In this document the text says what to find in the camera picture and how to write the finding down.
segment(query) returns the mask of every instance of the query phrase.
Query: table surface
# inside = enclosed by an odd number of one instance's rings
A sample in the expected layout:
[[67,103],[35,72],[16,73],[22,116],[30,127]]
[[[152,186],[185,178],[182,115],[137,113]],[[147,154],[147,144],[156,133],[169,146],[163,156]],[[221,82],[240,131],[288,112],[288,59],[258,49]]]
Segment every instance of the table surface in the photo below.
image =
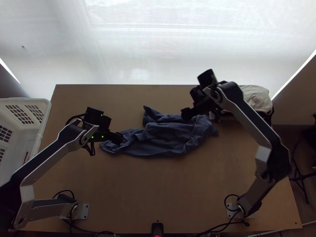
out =
[[[192,86],[178,85],[56,85],[41,148],[53,142],[65,122],[87,106],[112,118],[110,129],[141,128],[143,105],[162,113],[180,113],[192,106]],[[79,202],[89,203],[81,228],[115,233],[150,233],[153,222],[166,233],[199,233],[228,222],[224,198],[244,194],[255,176],[256,141],[237,121],[215,124],[211,137],[190,154],[177,158],[112,156],[96,145],[67,154],[34,185],[36,199],[71,189]],[[263,200],[250,227],[231,225],[227,231],[301,228],[288,178]],[[25,230],[68,232],[58,217],[29,222]]]

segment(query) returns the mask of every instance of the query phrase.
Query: floor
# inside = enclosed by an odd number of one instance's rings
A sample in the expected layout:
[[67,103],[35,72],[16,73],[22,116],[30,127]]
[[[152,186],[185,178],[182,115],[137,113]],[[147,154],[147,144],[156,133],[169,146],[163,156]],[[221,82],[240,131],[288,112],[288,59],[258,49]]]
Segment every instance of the floor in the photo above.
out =
[[[286,128],[277,128],[276,131],[282,137],[283,143],[292,150],[293,145],[299,137],[299,132],[297,130],[287,131]],[[298,163],[300,171],[302,174],[308,174],[313,172],[311,168],[313,160],[316,158],[316,152],[309,147],[304,141],[298,146],[295,153],[295,160]],[[316,221],[316,177],[311,177],[305,180],[305,186],[307,189],[307,195],[310,201],[310,204],[306,204],[305,197],[302,190],[298,187],[295,182],[291,182],[293,193],[295,196],[296,204],[299,210],[302,223],[308,223]],[[43,233],[43,232],[30,232],[30,231],[20,231],[15,233],[0,233],[0,236],[3,237],[67,237],[69,233]],[[226,233],[225,236],[247,236],[245,234],[234,234]],[[258,233],[257,236],[265,237],[307,237],[316,235],[316,223],[308,224],[303,227],[303,229],[292,229],[292,230],[283,230],[276,233],[266,234]],[[93,236],[92,234],[74,234],[76,237],[88,237]],[[189,235],[168,235],[167,237],[190,237]]]

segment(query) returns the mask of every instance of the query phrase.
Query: white cloth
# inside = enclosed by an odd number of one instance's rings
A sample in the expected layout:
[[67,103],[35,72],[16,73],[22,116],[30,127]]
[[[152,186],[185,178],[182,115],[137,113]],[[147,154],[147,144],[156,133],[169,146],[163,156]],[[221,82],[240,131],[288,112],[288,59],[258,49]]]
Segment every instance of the white cloth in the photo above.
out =
[[257,112],[266,114],[272,111],[272,101],[269,97],[269,91],[261,86],[245,85],[240,86],[244,93],[244,100]]

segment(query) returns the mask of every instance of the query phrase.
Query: white wall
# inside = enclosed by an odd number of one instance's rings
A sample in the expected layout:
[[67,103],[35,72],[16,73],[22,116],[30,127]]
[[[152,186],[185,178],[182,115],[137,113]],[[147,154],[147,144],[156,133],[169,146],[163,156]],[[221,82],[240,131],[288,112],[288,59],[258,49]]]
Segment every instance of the white wall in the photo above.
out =
[[316,2],[15,0],[0,3],[0,57],[32,97],[55,84],[196,84],[276,91],[316,49]]
[[316,56],[273,100],[273,124],[310,125],[316,113]]

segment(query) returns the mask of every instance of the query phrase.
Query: black cable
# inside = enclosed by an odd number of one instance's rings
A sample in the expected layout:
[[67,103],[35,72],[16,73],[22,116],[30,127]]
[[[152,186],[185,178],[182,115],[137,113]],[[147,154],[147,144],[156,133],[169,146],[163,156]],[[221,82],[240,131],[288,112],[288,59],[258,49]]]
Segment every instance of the black cable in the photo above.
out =
[[[207,231],[204,231],[204,232],[202,232],[202,233],[199,233],[197,236],[200,237],[200,236],[202,236],[202,235],[204,235],[204,234],[207,234],[207,233],[218,233],[218,232],[222,232],[222,231],[224,231],[229,225],[232,225],[232,224],[244,224],[245,226],[249,227],[250,224],[247,223],[247,222],[245,222],[245,221],[243,221],[243,220],[242,220],[242,221],[239,221],[239,222],[232,222],[232,220],[234,219],[234,217],[235,217],[239,212],[240,212],[240,210],[237,211],[237,212],[235,212],[234,215],[230,218],[229,222],[224,223],[224,224],[221,224],[221,225],[218,225],[218,226],[215,226],[215,227],[213,227],[213,228],[210,228],[210,229],[208,229]],[[219,228],[219,227],[222,227],[222,226],[225,226],[225,227],[222,228],[222,229],[220,229],[220,230],[215,230],[215,229],[217,229],[217,228]]]
[[71,120],[73,120],[73,119],[81,119],[81,121],[84,123],[84,120],[82,118],[82,116],[84,116],[84,115],[85,115],[85,113],[84,114],[80,114],[80,115],[75,115],[75,116],[71,117],[70,119],[67,120],[65,126],[67,124],[69,124],[71,122]]
[[65,189],[65,190],[59,191],[58,193],[56,193],[56,194],[52,197],[52,199],[54,199],[55,197],[57,197],[58,194],[63,193],[63,192],[70,192],[71,195],[72,195],[72,198],[75,199],[75,195],[74,195],[73,192],[72,192],[71,190],[69,190],[69,189]]
[[229,210],[229,211],[239,211],[239,209],[238,209],[238,208],[237,208],[237,209],[234,209],[234,210],[232,210],[232,209],[228,208],[229,206],[226,204],[227,199],[228,199],[229,197],[232,197],[232,196],[239,198],[239,196],[238,196],[238,195],[236,195],[236,194],[230,194],[230,195],[227,195],[227,196],[226,196],[226,198],[224,199],[224,205],[225,205],[225,208],[226,208],[227,210]]
[[225,199],[224,199],[225,208],[226,208],[227,210],[229,210],[229,211],[235,211],[234,215],[230,218],[229,222],[224,223],[224,224],[221,224],[221,225],[218,225],[218,226],[215,226],[215,227],[213,227],[213,228],[208,229],[207,231],[204,231],[204,232],[202,232],[202,233],[199,233],[199,234],[197,235],[198,237],[200,237],[200,236],[202,236],[202,235],[204,235],[204,234],[206,234],[206,233],[211,233],[211,232],[213,232],[213,233],[218,233],[218,232],[222,232],[222,231],[224,231],[229,225],[232,225],[232,224],[244,224],[244,225],[247,226],[247,227],[250,226],[250,224],[247,223],[247,222],[245,222],[244,220],[241,220],[241,221],[239,221],[239,222],[232,222],[233,219],[234,219],[234,217],[235,217],[238,213],[240,213],[240,209],[234,209],[234,210],[233,210],[233,209],[230,209],[229,206],[228,206],[227,203],[226,203],[227,199],[228,199],[229,197],[232,197],[232,196],[239,198],[239,196],[236,195],[236,194],[230,194],[230,195],[227,195],[227,196],[225,197]]
[[[60,193],[63,193],[63,192],[70,192],[71,195],[72,195],[72,198],[75,199],[75,195],[73,194],[73,192],[69,189],[65,189],[65,190],[62,190],[62,191],[59,191],[58,193],[56,193],[54,196],[53,196],[53,199]],[[83,231],[83,232],[86,232],[86,233],[92,233],[92,234],[96,234],[97,236],[100,235],[100,234],[108,234],[108,235],[114,235],[114,236],[119,236],[119,235],[116,235],[114,232],[111,232],[111,231],[101,231],[101,232],[96,232],[96,231],[90,231],[90,230],[86,230],[86,229],[81,229],[79,228],[78,226],[75,226],[73,224],[74,220],[72,220],[72,210],[73,208],[75,207],[75,205],[72,207],[72,209],[70,210],[70,213],[69,213],[69,218],[70,218],[70,223],[67,222],[66,220],[63,219],[63,221],[69,225],[69,233],[71,236],[73,236],[73,233],[72,233],[72,228],[75,228],[75,229],[78,229],[80,231]]]
[[91,148],[92,156],[95,156],[96,155],[96,150],[94,148],[94,142],[91,142],[90,148]]

